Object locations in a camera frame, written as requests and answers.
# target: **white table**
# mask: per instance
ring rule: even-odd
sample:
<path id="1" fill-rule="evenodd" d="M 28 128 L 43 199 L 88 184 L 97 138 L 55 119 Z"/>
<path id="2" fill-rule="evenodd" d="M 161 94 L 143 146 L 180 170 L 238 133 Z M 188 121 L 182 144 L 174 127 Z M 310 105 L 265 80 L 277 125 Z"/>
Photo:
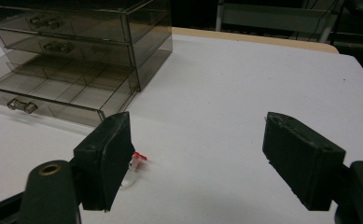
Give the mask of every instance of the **white table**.
<path id="1" fill-rule="evenodd" d="M 363 70 L 349 56 L 242 41 L 174 36 L 174 52 L 131 112 L 148 157 L 110 213 L 83 223 L 334 223 L 308 212 L 262 153 L 265 116 L 284 113 L 363 160 Z M 0 200 L 31 169 L 70 160 L 92 130 L 0 106 Z"/>

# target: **drawer latch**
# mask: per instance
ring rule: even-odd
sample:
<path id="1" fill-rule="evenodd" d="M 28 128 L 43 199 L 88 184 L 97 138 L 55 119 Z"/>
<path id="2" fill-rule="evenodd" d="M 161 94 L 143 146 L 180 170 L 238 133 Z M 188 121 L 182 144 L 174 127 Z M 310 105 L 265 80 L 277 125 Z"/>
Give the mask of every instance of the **drawer latch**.
<path id="1" fill-rule="evenodd" d="M 45 20 L 42 20 L 39 17 L 35 17 L 35 18 L 30 19 L 30 23 L 35 28 L 40 28 L 42 26 L 47 26 L 49 29 L 52 29 L 52 30 L 59 28 L 59 23 L 57 21 L 55 21 L 55 20 L 45 21 Z"/>
<path id="2" fill-rule="evenodd" d="M 11 101 L 9 101 L 7 103 L 7 107 L 11 110 L 22 110 L 24 112 L 26 112 L 27 114 L 31 114 L 33 113 L 35 110 L 38 109 L 38 106 L 36 106 L 36 104 L 29 102 L 29 103 L 24 103 L 19 101 L 18 99 L 13 99 Z"/>

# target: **brass screw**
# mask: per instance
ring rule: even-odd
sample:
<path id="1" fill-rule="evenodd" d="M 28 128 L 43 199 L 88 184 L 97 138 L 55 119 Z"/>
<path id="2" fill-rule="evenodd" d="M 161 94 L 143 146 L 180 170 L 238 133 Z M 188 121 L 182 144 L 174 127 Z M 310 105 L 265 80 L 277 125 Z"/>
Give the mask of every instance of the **brass screw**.
<path id="1" fill-rule="evenodd" d="M 53 174 L 56 174 L 57 172 L 59 172 L 61 168 L 62 168 L 62 166 L 59 164 L 50 164 L 50 165 L 47 165 L 47 166 L 41 168 L 41 170 L 39 170 L 39 174 L 40 175 L 53 175 Z"/>

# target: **table edge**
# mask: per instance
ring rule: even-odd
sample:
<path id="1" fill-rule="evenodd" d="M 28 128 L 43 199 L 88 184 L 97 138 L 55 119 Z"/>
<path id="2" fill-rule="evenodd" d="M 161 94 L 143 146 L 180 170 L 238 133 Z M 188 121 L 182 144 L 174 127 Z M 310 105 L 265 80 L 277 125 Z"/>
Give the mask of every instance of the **table edge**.
<path id="1" fill-rule="evenodd" d="M 290 39 L 280 39 L 267 36 L 256 36 L 256 35 L 239 35 L 223 32 L 205 31 L 205 30 L 195 30 L 187 28 L 172 27 L 172 32 L 174 35 L 191 35 L 199 37 L 217 38 L 217 39 L 228 39 L 237 41 L 247 41 L 260 44 L 270 44 L 277 46 L 286 46 L 298 49 L 311 49 L 328 53 L 339 54 L 338 50 L 329 45 L 316 42 L 306 42 L 300 40 L 290 40 Z"/>

